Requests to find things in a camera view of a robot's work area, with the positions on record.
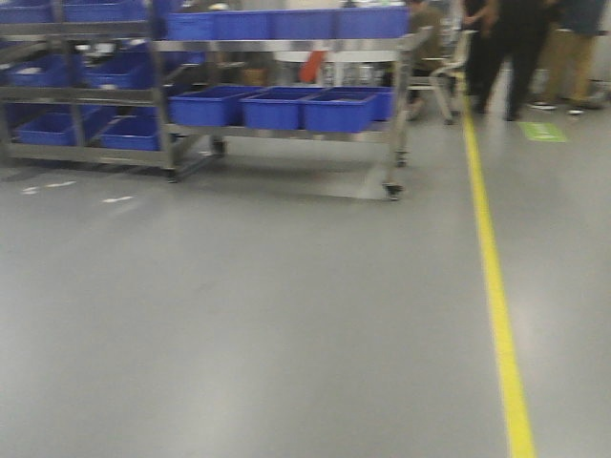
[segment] red object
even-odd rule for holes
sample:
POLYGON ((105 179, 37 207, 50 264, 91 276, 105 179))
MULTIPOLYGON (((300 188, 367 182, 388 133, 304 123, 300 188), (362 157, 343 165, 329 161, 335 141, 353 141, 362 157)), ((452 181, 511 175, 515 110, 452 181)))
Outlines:
POLYGON ((314 51, 309 55, 309 58, 299 71, 299 79, 302 83, 313 83, 316 81, 316 75, 321 70, 323 62, 325 62, 325 51, 314 51))

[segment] plastic bin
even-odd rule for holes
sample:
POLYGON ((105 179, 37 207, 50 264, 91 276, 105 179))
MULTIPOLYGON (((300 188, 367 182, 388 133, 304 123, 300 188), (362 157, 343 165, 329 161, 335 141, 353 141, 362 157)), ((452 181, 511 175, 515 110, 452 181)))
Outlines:
POLYGON ((103 89, 148 89, 153 86, 153 65, 146 54, 129 52, 88 69, 90 86, 103 89))
POLYGON ((14 86, 63 88, 70 85, 66 62, 58 54, 16 65, 7 71, 7 75, 14 86))
POLYGON ((140 0, 64 0, 68 22, 137 21, 146 18, 140 0))
POLYGON ((157 117, 157 107, 135 107, 131 115, 140 117, 157 117))
POLYGON ((7 103, 5 104, 7 122, 15 127, 44 112, 46 105, 37 103, 7 103))
POLYGON ((321 94, 304 100, 305 128, 313 132, 364 131, 375 110, 377 95, 321 94))
POLYGON ((321 90, 318 88, 272 88, 264 94, 244 98, 241 102, 244 111, 244 125, 252 129, 289 131, 301 129, 304 126, 304 99, 321 90))
POLYGON ((69 114, 49 113, 17 129, 19 139, 32 145, 74 146, 73 118, 69 114))
POLYGON ((394 88, 387 87, 337 87, 327 91, 328 94, 377 94, 373 120, 386 121, 392 118, 394 109, 394 88))
POLYGON ((316 40, 335 36, 335 10, 275 11, 272 38, 276 40, 316 40))
POLYGON ((32 24, 53 22, 50 0, 10 0, 0 4, 0 23, 32 24))
POLYGON ((269 40, 271 16, 275 11, 215 12, 220 40, 269 40))
POLYGON ((214 12, 175 12, 168 15, 168 40, 216 40, 214 12))
POLYGON ((151 117, 123 117, 110 126, 100 140, 105 148, 158 151, 158 124, 151 117))
POLYGON ((218 86, 200 93, 170 97, 170 117, 185 126, 242 124, 240 100, 255 95, 257 86, 218 86))
MULTIPOLYGON (((69 115, 71 113, 70 105, 41 105, 47 113, 58 113, 69 115)), ((81 115, 86 117, 93 113, 95 110, 99 110, 101 107, 99 105, 81 105, 81 115)))
POLYGON ((337 10, 338 38, 397 38, 408 33, 408 9, 344 8, 337 10))
POLYGON ((303 94, 303 95, 314 95, 326 91, 325 88, 318 86, 272 86, 271 88, 265 89, 265 93, 272 94, 303 94))
POLYGON ((85 105, 81 107, 83 113, 83 134, 87 141, 94 138, 116 116, 116 107, 98 107, 85 105))

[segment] white chair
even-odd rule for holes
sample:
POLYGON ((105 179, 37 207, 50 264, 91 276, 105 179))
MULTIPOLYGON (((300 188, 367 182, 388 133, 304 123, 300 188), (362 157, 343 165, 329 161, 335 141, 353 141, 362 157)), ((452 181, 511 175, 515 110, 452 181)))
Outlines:
POLYGON ((459 77, 464 71, 465 64, 469 58, 469 49, 474 31, 462 31, 458 35, 456 46, 451 57, 431 57, 426 60, 440 63, 437 70, 430 76, 414 76, 411 78, 410 89, 412 91, 433 91, 437 105, 446 121, 446 124, 454 124, 454 116, 458 114, 453 101, 450 84, 453 78, 459 77))

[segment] metal shelving cart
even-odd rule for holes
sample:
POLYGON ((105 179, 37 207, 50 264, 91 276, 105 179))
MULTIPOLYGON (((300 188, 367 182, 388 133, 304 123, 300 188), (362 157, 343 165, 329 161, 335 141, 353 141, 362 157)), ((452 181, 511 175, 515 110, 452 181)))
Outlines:
MULTIPOLYGON (((36 52, 60 50, 67 68, 74 74, 74 64, 68 57, 69 44, 73 41, 118 40, 140 38, 152 42, 155 38, 153 5, 149 8, 149 20, 127 22, 63 22, 63 2, 53 0, 54 23, 0 24, 0 36, 8 41, 25 43, 0 51, 0 62, 25 59, 36 52)), ((101 164, 123 164, 157 167, 167 172, 174 180, 180 171, 184 154, 198 140, 197 137, 182 137, 174 141, 165 117, 165 95, 163 85, 167 77, 159 54, 151 52, 155 64, 155 84, 145 90, 87 89, 73 84, 67 88, 45 87, 0 87, 0 153, 10 158, 67 160, 101 164), (7 102, 65 104, 71 106, 76 137, 75 146, 31 145, 14 141, 7 122, 7 102), (161 148, 159 151, 119 150, 101 148, 87 142, 78 106, 95 104, 102 106, 157 107, 161 148)))
POLYGON ((342 142, 383 143, 388 145, 387 175, 384 188, 390 199, 396 200, 403 186, 395 179, 395 168, 406 165, 407 154, 407 92, 410 85, 411 55, 425 41, 430 30, 408 34, 396 39, 344 40, 262 40, 262 41, 155 41, 157 52, 396 52, 395 101, 393 116, 387 122, 377 122, 357 133, 316 133, 310 131, 271 131, 246 127, 187 127, 168 125, 168 130, 179 135, 210 135, 213 153, 223 156, 224 138, 242 136, 253 138, 283 138, 342 142))
POLYGON ((143 38, 151 43, 155 65, 155 86, 148 90, 86 89, 73 85, 69 88, 0 87, 0 147, 11 158, 53 159, 75 162, 123 164, 157 167, 164 170, 170 181, 177 181, 207 162, 223 157, 228 136, 255 138, 284 138, 327 140, 342 142, 383 143, 388 145, 387 176, 384 187, 390 199, 397 199, 403 187, 395 180, 395 168, 406 164, 407 153, 407 91, 411 74, 412 52, 427 39, 430 31, 408 34, 396 39, 345 40, 263 40, 263 41, 163 41, 155 40, 154 15, 149 4, 150 20, 103 23, 63 22, 62 0, 53 0, 55 23, 0 24, 0 36, 7 40, 29 42, 0 52, 0 61, 25 58, 46 47, 59 46, 70 68, 69 43, 78 40, 143 38), (163 72, 165 52, 206 52, 208 55, 209 85, 218 80, 219 52, 395 52, 394 113, 388 122, 375 123, 358 134, 315 133, 309 131, 267 131, 245 127, 186 127, 172 124, 167 116, 163 90, 168 76, 163 72), (30 145, 13 141, 5 117, 7 102, 56 103, 71 106, 76 130, 76 146, 30 145), (159 151, 115 150, 100 148, 84 139, 80 119, 80 105, 157 107, 160 133, 159 151), (200 155, 187 165, 186 153, 205 135, 210 138, 211 151, 200 155))

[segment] yellow floor line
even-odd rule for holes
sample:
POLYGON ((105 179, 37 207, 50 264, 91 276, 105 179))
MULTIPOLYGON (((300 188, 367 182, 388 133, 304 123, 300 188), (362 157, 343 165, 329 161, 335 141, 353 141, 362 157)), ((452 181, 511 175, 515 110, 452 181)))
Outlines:
POLYGON ((464 99, 464 133, 469 160, 469 173, 474 197, 475 219, 479 235, 482 266, 486 281, 488 304, 495 339, 503 414, 510 458, 536 458, 533 433, 528 416, 522 379, 517 365, 516 348, 507 307, 495 228, 490 212, 486 183, 481 168, 474 121, 469 99, 464 99))

